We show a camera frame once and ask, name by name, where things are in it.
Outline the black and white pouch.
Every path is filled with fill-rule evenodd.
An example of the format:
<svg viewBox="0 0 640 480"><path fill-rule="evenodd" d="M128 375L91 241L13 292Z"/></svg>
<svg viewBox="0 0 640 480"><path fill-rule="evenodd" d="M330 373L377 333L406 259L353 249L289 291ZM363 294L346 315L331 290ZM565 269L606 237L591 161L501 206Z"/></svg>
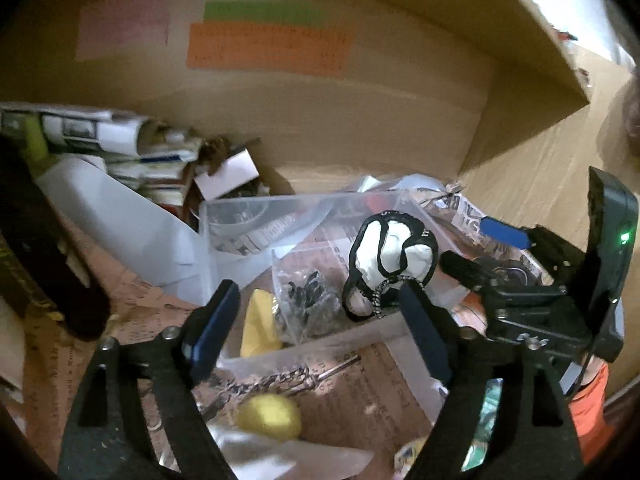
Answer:
<svg viewBox="0 0 640 480"><path fill-rule="evenodd" d="M352 322L382 318L401 286L424 287L439 257L437 238L422 220L398 210L372 214L363 221L349 251L342 307Z"/></svg>

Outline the clear bag with dark items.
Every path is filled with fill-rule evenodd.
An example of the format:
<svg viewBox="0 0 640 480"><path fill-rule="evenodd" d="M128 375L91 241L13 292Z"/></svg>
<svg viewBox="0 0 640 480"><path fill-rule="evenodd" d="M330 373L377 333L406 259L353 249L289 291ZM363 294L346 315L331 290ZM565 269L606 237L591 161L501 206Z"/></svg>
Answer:
<svg viewBox="0 0 640 480"><path fill-rule="evenodd" d="M306 344L352 327L342 307L346 266L329 244L298 245L272 252L274 322L289 346Z"/></svg>

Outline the yellow foam ball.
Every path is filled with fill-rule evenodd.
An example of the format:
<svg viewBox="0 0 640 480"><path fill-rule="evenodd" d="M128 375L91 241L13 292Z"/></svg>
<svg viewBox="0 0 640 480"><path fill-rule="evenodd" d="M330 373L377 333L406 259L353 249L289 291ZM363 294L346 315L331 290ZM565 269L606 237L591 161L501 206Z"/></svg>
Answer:
<svg viewBox="0 0 640 480"><path fill-rule="evenodd" d="M278 441L297 439L302 433L302 415L295 402L280 394L256 394L243 402L235 414L241 430Z"/></svg>

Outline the yellow sponge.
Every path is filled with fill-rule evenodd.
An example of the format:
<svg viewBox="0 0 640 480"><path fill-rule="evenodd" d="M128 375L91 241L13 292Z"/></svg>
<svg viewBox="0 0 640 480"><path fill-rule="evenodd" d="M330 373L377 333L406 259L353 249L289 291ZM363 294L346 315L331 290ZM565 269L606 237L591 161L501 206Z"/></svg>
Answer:
<svg viewBox="0 0 640 480"><path fill-rule="evenodd" d="M276 298L271 292L255 289L245 312L240 348L241 358L278 351L283 344L274 322Z"/></svg>

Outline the floral patterned cloth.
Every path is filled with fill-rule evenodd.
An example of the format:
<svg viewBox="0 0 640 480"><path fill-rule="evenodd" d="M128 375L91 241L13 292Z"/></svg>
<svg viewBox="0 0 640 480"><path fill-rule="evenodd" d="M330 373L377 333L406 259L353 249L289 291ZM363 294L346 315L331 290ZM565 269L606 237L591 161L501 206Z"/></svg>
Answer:
<svg viewBox="0 0 640 480"><path fill-rule="evenodd" d="M502 389L503 379L491 378L482 396L480 389L473 389L471 400L457 393L452 401L444 398L431 433L409 441L395 453L393 479L407 479L414 466L423 466L420 458L424 448L428 448L426 455L433 464L437 462L435 452L443 452L442 462L458 465L450 471L453 476L482 466L494 433Z"/></svg>

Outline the clear plastic bin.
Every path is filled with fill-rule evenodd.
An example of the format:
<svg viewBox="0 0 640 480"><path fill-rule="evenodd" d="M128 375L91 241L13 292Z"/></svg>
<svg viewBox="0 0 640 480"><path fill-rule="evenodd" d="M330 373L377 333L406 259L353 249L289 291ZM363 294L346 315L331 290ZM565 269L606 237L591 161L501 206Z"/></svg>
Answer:
<svg viewBox="0 0 640 480"><path fill-rule="evenodd" d="M421 220L442 252L463 252L454 231L420 207L413 191L229 198L201 204L200 237L206 253L203 288L234 281L241 307L218 359L238 377L290 370L310 356L341 356L405 336L402 315L387 310L364 322L346 318L341 305L349 252L360 226L384 210ZM256 290L274 298L269 321L280 347L243 356L246 311Z"/></svg>

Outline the orange printed newspaper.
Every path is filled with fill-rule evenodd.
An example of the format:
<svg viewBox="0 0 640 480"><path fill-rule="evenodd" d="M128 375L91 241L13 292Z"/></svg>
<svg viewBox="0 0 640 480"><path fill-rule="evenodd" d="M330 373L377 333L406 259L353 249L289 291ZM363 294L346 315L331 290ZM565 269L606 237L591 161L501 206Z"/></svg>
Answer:
<svg viewBox="0 0 640 480"><path fill-rule="evenodd" d="M420 207L445 222L461 238L461 255L518 258L514 249L478 234L482 215L464 197L450 195L431 200L423 188L409 191L416 194ZM58 214L67 222L91 270L111 295L114 318L108 331L119 341L150 339L162 328L182 322L196 306L143 281L69 218ZM440 408L439 395L416 348L410 344L408 332L341 356L310 356L297 366L321 370L351 353L359 354L361 362L300 397L303 436L318 444L371 451L374 457L363 469L363 477L387 479L392 474L392 458L398 448L430 430ZM266 376L238 377L218 365L217 368L224 376L237 380Z"/></svg>

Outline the white paper sheet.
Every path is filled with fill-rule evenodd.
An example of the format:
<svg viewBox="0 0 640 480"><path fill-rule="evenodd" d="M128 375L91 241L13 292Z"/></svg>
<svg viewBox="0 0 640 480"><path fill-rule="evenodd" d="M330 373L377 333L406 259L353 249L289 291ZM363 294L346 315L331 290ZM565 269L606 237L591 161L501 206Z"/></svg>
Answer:
<svg viewBox="0 0 640 480"><path fill-rule="evenodd" d="M52 206L139 278L202 306L204 246L173 214L79 158L37 179Z"/></svg>

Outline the dark wine bottle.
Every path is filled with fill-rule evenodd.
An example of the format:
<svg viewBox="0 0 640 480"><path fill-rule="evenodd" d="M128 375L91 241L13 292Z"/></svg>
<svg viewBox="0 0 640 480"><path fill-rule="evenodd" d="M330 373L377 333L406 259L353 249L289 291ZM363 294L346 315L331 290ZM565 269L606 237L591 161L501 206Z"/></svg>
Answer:
<svg viewBox="0 0 640 480"><path fill-rule="evenodd" d="M17 142L1 138L1 293L18 312L41 309L83 341L97 340L111 301L47 197Z"/></svg>

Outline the small pink box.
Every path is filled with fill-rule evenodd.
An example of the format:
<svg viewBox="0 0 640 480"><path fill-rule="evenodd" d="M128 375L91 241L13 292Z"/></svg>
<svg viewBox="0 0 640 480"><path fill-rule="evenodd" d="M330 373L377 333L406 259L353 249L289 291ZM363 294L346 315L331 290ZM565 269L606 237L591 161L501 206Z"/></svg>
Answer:
<svg viewBox="0 0 640 480"><path fill-rule="evenodd" d="M225 160L211 176L203 172L194 182L204 200L216 200L259 177L257 167L247 150Z"/></svg>

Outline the orange sticky note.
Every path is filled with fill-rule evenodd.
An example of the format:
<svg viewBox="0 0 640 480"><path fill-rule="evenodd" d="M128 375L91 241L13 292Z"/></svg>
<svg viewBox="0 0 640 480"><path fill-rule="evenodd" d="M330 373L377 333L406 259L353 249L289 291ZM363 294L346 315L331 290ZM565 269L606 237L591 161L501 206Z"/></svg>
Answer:
<svg viewBox="0 0 640 480"><path fill-rule="evenodd" d="M270 70L319 77L346 72L354 35L339 28L252 22L190 25L186 66Z"/></svg>

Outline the stack of newspapers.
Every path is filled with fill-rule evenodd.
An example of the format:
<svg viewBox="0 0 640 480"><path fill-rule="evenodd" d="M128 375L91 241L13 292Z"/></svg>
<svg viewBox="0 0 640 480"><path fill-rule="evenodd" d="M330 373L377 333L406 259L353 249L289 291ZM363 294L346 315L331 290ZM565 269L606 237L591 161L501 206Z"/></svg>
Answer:
<svg viewBox="0 0 640 480"><path fill-rule="evenodd" d="M1 104L1 135L29 165L80 158L175 208L186 202L203 143L189 128L126 110L24 102Z"/></svg>

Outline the green sticky note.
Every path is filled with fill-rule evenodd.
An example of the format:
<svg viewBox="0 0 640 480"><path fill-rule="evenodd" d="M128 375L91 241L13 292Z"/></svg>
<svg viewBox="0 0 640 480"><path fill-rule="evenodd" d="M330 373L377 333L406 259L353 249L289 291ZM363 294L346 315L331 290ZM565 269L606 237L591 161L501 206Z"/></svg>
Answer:
<svg viewBox="0 0 640 480"><path fill-rule="evenodd" d="M309 3L295 0L210 0L205 3L203 21L321 27L326 14Z"/></svg>

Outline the pink sticky note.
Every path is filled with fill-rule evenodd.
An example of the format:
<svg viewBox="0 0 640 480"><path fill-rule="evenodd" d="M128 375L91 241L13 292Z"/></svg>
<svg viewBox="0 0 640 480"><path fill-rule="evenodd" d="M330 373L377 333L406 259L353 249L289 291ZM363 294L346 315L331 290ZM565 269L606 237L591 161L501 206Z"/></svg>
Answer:
<svg viewBox="0 0 640 480"><path fill-rule="evenodd" d="M103 58L128 44L166 44L169 0L100 0L79 12L75 60Z"/></svg>

